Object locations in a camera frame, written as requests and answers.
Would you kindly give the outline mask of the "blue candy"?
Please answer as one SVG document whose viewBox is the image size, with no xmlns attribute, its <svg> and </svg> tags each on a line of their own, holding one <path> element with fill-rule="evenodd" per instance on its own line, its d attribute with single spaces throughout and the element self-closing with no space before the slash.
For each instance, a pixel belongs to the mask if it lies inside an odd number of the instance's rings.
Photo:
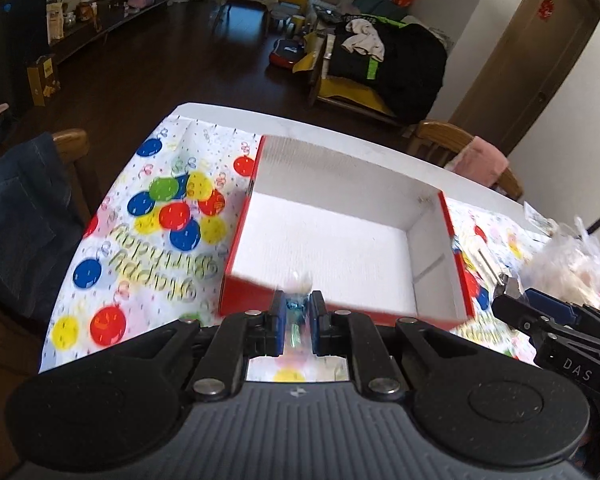
<svg viewBox="0 0 600 480">
<path fill-rule="evenodd" d="M 309 273 L 292 271 L 284 283 L 286 308 L 285 354 L 292 358 L 307 356 L 312 350 L 309 303 L 312 278 Z"/>
</svg>

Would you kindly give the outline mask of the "clear bag of snacks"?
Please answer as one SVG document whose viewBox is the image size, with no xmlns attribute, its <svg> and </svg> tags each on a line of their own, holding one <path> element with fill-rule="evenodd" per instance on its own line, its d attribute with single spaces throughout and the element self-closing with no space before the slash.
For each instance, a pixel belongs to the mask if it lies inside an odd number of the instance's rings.
<svg viewBox="0 0 600 480">
<path fill-rule="evenodd" d="M 570 304 L 600 310 L 600 241 L 580 217 L 558 224 L 550 240 L 519 270 L 524 290 L 533 288 Z"/>
</svg>

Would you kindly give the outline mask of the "red cardboard box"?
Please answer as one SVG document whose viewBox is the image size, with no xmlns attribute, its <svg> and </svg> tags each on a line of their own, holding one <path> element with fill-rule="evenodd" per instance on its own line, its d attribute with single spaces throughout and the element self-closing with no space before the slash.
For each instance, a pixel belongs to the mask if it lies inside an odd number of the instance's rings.
<svg viewBox="0 0 600 480">
<path fill-rule="evenodd" d="M 441 190 L 299 140 L 260 145 L 224 271 L 222 315 L 274 292 L 318 290 L 378 324 L 410 316 L 450 330 L 475 314 Z"/>
</svg>

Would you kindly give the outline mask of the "balloon birthday tablecloth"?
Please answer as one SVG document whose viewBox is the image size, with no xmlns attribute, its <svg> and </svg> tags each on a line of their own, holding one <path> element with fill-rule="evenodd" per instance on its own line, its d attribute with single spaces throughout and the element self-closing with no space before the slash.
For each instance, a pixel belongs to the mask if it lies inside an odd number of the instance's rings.
<svg viewBox="0 0 600 480">
<path fill-rule="evenodd" d="M 76 248 L 50 316 L 43 370 L 67 364 L 174 320 L 215 325 L 225 267 L 261 142 L 280 136 L 357 157 L 441 190 L 463 258 L 475 314 L 461 334 L 520 356 L 489 309 L 504 278 L 553 236 L 481 209 L 486 190 L 388 148 L 305 125 L 251 131 L 176 110 L 140 144 Z"/>
</svg>

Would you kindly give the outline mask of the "pink cloth on chair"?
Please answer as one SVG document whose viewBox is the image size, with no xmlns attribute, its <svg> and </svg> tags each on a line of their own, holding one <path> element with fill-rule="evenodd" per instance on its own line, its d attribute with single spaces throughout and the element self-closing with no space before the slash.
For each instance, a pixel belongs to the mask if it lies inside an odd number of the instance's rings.
<svg viewBox="0 0 600 480">
<path fill-rule="evenodd" d="M 490 188 L 508 166 L 507 157 L 498 148 L 474 136 L 444 168 Z"/>
</svg>

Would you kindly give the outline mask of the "wooden chair far side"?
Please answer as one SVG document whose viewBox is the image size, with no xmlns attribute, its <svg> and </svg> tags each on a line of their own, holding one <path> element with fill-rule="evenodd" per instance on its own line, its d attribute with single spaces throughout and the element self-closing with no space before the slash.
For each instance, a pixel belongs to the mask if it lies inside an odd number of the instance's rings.
<svg viewBox="0 0 600 480">
<path fill-rule="evenodd" d="M 448 122 L 425 120 L 414 129 L 408 139 L 407 153 L 444 168 L 473 137 L 462 128 Z M 511 200 L 519 200 L 524 194 L 524 188 L 510 166 L 490 188 L 504 193 Z"/>
</svg>

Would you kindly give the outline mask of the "dark blue jeans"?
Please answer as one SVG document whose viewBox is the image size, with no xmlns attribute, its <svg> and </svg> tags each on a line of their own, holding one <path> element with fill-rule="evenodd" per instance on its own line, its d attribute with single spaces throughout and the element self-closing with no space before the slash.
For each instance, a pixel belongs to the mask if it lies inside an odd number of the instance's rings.
<svg viewBox="0 0 600 480">
<path fill-rule="evenodd" d="M 45 330 L 84 223 L 53 138 L 0 158 L 0 311 Z"/>
</svg>

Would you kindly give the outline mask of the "wooden chair with jeans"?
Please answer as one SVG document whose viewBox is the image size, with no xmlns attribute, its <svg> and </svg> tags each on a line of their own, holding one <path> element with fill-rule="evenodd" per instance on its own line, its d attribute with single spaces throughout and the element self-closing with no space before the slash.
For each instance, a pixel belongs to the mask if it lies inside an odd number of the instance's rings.
<svg viewBox="0 0 600 480">
<path fill-rule="evenodd" d="M 100 190 L 87 132 L 80 128 L 70 128 L 53 133 L 52 139 L 62 163 L 73 168 L 86 210 L 94 216 L 104 196 Z"/>
</svg>

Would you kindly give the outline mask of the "black clothes pile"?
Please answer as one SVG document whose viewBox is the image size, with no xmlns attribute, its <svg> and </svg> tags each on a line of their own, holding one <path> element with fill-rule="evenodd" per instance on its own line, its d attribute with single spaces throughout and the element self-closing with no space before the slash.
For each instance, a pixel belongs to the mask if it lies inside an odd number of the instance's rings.
<svg viewBox="0 0 600 480">
<path fill-rule="evenodd" d="M 355 36 L 355 15 L 346 16 L 335 27 L 335 42 L 329 61 L 330 76 L 346 78 L 371 88 L 403 125 L 414 125 L 429 114 L 442 88 L 446 53 L 443 42 L 418 23 L 400 23 L 381 16 L 364 15 L 384 46 L 384 56 L 374 60 L 368 52 L 347 48 Z"/>
</svg>

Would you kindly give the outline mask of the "red toy car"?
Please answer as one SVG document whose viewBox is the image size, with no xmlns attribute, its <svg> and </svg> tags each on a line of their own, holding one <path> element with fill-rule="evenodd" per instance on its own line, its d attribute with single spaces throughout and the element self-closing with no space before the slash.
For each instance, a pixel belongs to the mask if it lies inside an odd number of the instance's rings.
<svg viewBox="0 0 600 480">
<path fill-rule="evenodd" d="M 292 70 L 306 56 L 304 42 L 298 39 L 276 39 L 268 62 L 285 70 Z"/>
</svg>

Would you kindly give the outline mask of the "wooden door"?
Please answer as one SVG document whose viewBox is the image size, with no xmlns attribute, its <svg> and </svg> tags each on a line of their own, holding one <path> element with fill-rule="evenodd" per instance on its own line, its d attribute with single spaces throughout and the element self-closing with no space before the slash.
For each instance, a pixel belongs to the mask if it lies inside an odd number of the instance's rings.
<svg viewBox="0 0 600 480">
<path fill-rule="evenodd" d="M 599 20 L 597 0 L 521 0 L 452 124 L 509 154 L 569 75 Z"/>
</svg>

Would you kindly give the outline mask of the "white garment on pile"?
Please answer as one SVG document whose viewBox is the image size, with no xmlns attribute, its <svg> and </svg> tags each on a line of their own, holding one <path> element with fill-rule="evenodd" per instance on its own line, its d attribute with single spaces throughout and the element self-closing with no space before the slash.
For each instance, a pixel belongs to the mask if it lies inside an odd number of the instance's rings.
<svg viewBox="0 0 600 480">
<path fill-rule="evenodd" d="M 385 57 L 385 46 L 377 29 L 365 18 L 355 18 L 346 25 L 350 36 L 343 40 L 342 47 L 350 53 L 368 55 L 378 63 Z"/>
</svg>

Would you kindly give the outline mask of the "brown paper bag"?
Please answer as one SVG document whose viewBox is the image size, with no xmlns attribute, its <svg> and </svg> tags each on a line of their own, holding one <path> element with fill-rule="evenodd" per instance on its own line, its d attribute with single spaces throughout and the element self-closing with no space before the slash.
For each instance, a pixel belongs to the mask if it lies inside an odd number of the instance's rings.
<svg viewBox="0 0 600 480">
<path fill-rule="evenodd" d="M 60 90 L 54 58 L 41 56 L 27 68 L 27 76 L 33 104 L 39 107 L 50 104 Z"/>
</svg>

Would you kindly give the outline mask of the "dark tv console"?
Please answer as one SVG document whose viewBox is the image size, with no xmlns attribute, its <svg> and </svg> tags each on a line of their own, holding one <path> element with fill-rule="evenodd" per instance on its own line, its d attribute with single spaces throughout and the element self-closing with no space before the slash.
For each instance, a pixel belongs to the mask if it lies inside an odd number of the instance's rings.
<svg viewBox="0 0 600 480">
<path fill-rule="evenodd" d="M 56 63 L 62 63 L 93 41 L 106 39 L 110 32 L 152 10 L 166 6 L 169 1 L 149 0 L 140 10 L 132 8 L 129 0 L 96 1 L 95 15 L 89 20 L 76 20 L 74 26 L 65 30 L 64 38 L 50 43 L 50 54 Z"/>
</svg>

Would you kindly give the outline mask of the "black side cabinet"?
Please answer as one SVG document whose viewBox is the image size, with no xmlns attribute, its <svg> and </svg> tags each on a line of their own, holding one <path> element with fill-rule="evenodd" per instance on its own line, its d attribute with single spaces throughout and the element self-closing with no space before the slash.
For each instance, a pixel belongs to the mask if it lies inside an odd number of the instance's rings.
<svg viewBox="0 0 600 480">
<path fill-rule="evenodd" d="M 33 105 L 28 68 L 48 50 L 46 0 L 0 0 L 0 104 L 14 114 Z"/>
</svg>

